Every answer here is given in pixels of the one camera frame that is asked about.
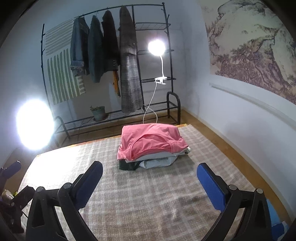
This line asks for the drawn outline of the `gloved left hand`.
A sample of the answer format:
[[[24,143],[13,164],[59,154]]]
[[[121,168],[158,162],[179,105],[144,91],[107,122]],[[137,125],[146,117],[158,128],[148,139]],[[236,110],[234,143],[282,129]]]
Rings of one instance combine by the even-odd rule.
[[[1,194],[1,199],[3,202],[10,204],[11,201],[14,199],[13,194],[9,191],[9,190],[3,190],[2,194]]]

